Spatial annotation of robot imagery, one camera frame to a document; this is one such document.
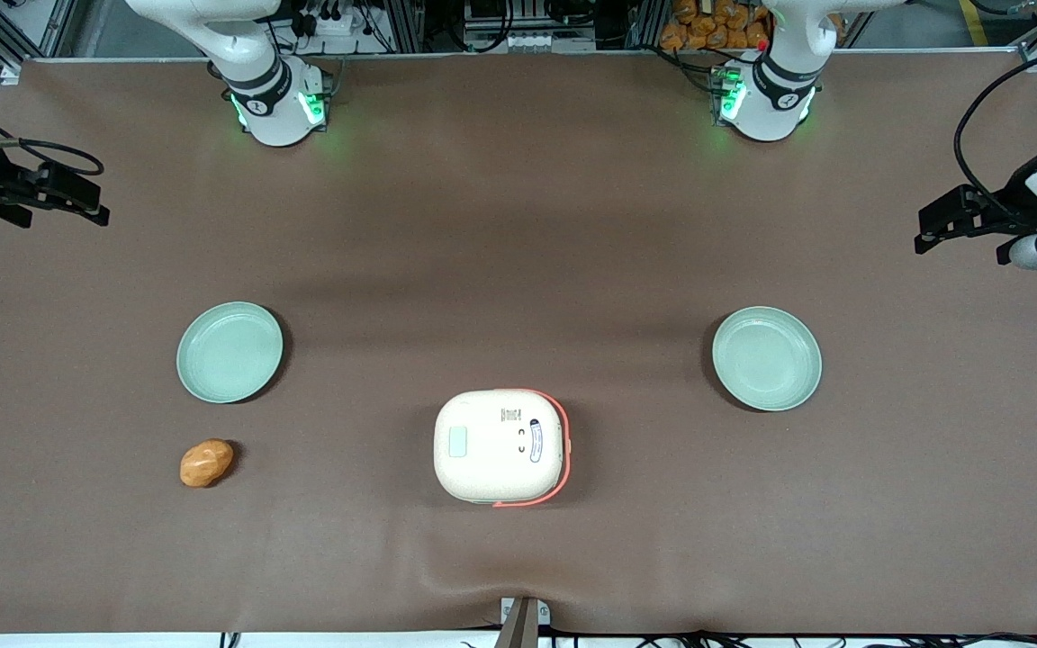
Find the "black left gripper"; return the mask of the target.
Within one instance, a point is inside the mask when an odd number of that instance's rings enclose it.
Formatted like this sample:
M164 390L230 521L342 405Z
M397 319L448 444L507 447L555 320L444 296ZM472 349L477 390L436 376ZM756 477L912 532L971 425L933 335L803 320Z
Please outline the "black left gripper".
M1037 195L1029 188L1037 160L1022 164L996 190L960 184L919 209L915 254L926 254L946 240L992 234L1037 235Z

